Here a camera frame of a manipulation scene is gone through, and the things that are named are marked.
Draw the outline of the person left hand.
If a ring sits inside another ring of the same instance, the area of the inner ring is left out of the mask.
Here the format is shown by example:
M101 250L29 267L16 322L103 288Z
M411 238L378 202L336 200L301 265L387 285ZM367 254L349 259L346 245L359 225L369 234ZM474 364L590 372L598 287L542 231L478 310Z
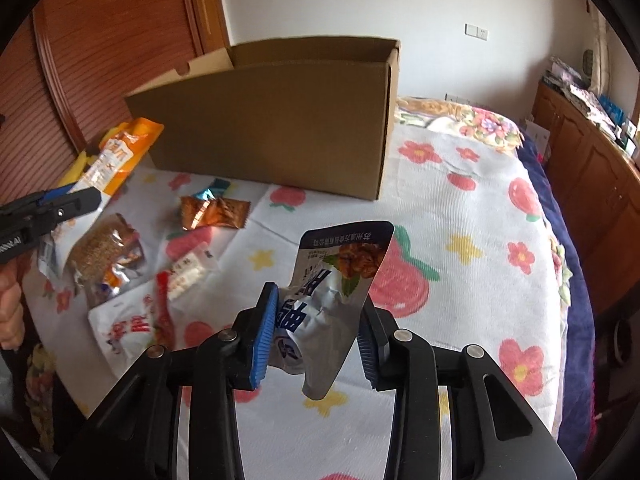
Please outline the person left hand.
M2 264L0 274L0 344L3 350L20 348L25 336L22 288L16 259Z

